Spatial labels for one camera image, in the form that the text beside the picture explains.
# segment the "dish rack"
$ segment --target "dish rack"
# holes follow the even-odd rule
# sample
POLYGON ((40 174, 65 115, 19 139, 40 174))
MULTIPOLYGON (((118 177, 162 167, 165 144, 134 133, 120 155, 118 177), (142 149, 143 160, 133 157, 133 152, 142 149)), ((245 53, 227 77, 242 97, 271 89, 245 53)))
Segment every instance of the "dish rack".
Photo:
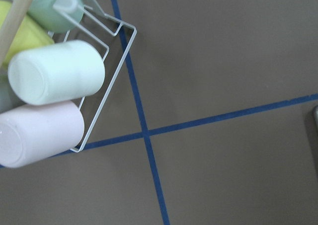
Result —
MULTIPOLYGON (((76 27, 75 29, 78 29, 79 31, 83 32, 84 34, 86 34, 91 40, 93 40, 95 43, 99 44, 103 49, 104 49, 104 53, 102 55, 102 59, 103 59, 103 62, 104 62, 104 65, 105 65, 105 59, 107 58, 108 56, 108 53, 109 53, 109 46, 106 44, 106 42, 104 42, 103 40, 101 40, 99 37, 97 37, 95 34, 93 34, 89 29, 87 29, 86 27, 84 27, 81 22, 78 23, 76 22, 71 16, 70 14, 64 10, 63 8, 63 4, 61 4, 61 2, 65 2, 65 0, 56 0, 55 4, 53 5, 53 8, 60 14, 62 15, 65 19, 67 19, 69 22, 71 22, 72 24, 74 24, 76 27)), ((115 73, 113 74, 111 80, 110 80, 110 83, 109 85, 107 86, 107 89, 106 89, 106 92, 98 106, 98 109, 97 111, 95 112, 94 114, 94 117, 92 119, 92 121, 90 122, 89 124, 89 127, 88 127, 88 130, 87 132, 84 134, 84 137, 82 139, 82 142, 76 146, 75 148, 72 148, 71 150, 74 151, 74 152, 80 152, 84 149, 86 143, 87 143, 87 140, 89 139, 89 136, 95 126, 95 123, 99 117, 99 114, 108 98, 108 95, 114 85, 114 82, 119 74, 119 71, 127 57, 127 54, 133 44, 133 41, 136 37, 136 34, 137 34, 137 30, 135 28, 135 26, 121 20, 121 19, 118 19, 114 16, 111 16, 107 13, 105 13, 103 11, 103 9, 100 7, 100 5, 98 4, 98 2, 96 0, 82 0, 82 2, 84 3, 84 7, 78 5, 77 7, 80 7, 81 10, 84 11, 84 17, 88 17, 93 23, 94 23, 94 26, 95 27, 99 27, 100 30, 102 30, 105 34, 109 35, 110 37, 116 37, 119 32, 121 30, 125 30, 125 29, 130 29, 132 30, 132 33, 131 33, 131 36, 130 36, 130 39, 127 43, 127 46, 126 48, 123 50, 123 54, 120 58, 120 61, 116 67, 116 70, 115 70, 115 73), (116 27, 115 29, 110 29, 109 27, 107 27, 99 18, 102 18, 102 19, 105 19, 105 20, 108 20, 110 22, 114 22, 116 27)), ((73 30, 69 30, 65 35, 64 35, 64 38, 63 38, 63 42, 67 41, 69 39, 69 36, 70 34, 72 33, 73 30)), ((49 32, 49 35, 51 37, 54 37, 55 34, 53 32, 49 32)), ((79 103, 79 109, 81 110, 82 108, 82 105, 85 101, 85 97, 83 97, 81 100, 80 100, 80 103, 79 103)))

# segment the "yellow cup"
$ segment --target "yellow cup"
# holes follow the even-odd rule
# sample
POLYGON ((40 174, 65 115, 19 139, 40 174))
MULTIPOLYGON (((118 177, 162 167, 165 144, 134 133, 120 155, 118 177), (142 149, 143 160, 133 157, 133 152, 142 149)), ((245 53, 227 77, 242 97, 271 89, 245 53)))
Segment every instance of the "yellow cup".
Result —
MULTIPOLYGON (((12 4, 8 1, 0 0, 0 27, 2 26, 11 5, 12 4)), ((20 51, 51 44, 54 44, 54 41, 48 36, 48 34, 41 28, 41 26, 38 25, 38 23, 26 15, 14 37, 3 62, 3 66, 7 68, 11 58, 20 51)))

